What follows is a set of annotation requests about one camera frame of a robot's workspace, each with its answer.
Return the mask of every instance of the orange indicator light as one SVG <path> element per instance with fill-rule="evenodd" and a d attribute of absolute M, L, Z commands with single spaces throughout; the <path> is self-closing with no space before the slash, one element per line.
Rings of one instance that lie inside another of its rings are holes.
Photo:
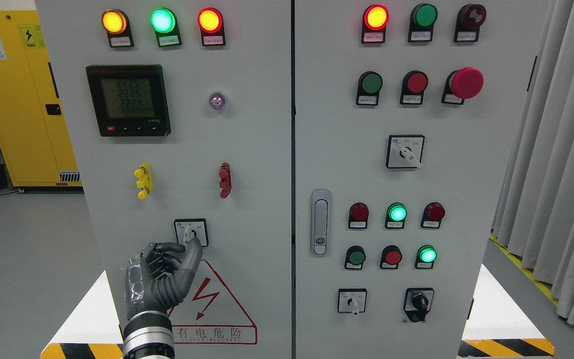
<path fill-rule="evenodd" d="M 213 7 L 206 7 L 198 13 L 198 25 L 208 34 L 214 34 L 223 26 L 221 12 Z"/>
<path fill-rule="evenodd" d="M 101 16 L 101 22 L 105 31 L 110 34 L 120 34 L 128 27 L 128 19 L 123 11 L 118 9 L 105 10 Z"/>
<path fill-rule="evenodd" d="M 384 5 L 371 5 L 365 11 L 364 22 L 370 30 L 382 30 L 389 22 L 389 10 Z"/>

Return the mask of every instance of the cabinet door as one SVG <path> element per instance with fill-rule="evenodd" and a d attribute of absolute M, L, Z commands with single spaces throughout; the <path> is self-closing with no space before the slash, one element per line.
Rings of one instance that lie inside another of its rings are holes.
<path fill-rule="evenodd" d="M 36 17 L 0 11 L 0 147 L 14 186 L 54 185 L 59 171 L 18 28 L 29 13 Z"/>
<path fill-rule="evenodd" d="M 67 176 L 64 173 L 76 173 L 77 162 L 72 151 L 72 143 L 66 127 L 66 120 L 59 101 L 59 91 L 52 77 L 50 57 L 43 40 L 43 32 L 36 11 L 19 11 L 19 35 L 25 48 L 32 78 L 36 89 L 41 115 L 50 138 L 50 145 L 61 180 L 73 184 L 78 176 Z"/>

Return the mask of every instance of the gray floor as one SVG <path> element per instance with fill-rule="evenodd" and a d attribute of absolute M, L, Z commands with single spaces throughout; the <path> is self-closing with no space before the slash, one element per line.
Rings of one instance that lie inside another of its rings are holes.
<path fill-rule="evenodd" d="M 574 327 L 491 242 L 484 264 L 558 359 L 574 359 Z M 0 358 L 38 358 L 102 270 L 84 195 L 0 197 Z"/>
<path fill-rule="evenodd" d="M 551 340 L 557 358 L 574 359 L 574 326 L 557 315 L 556 306 L 490 240 L 483 263 L 535 327 Z"/>

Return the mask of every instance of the robotic hand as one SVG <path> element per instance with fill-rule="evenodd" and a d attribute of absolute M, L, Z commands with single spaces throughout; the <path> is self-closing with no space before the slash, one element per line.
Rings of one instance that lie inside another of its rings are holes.
<path fill-rule="evenodd" d="M 167 252 L 184 253 L 183 261 Z M 174 359 L 167 311 L 183 302 L 203 256 L 198 238 L 178 243 L 150 243 L 130 258 L 126 268 L 123 359 Z"/>

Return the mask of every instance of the gray curtain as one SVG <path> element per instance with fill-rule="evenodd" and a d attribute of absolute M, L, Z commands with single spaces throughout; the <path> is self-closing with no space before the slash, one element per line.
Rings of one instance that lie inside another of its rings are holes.
<path fill-rule="evenodd" d="M 550 11 L 493 234 L 553 285 L 558 314 L 574 325 L 574 2 Z"/>

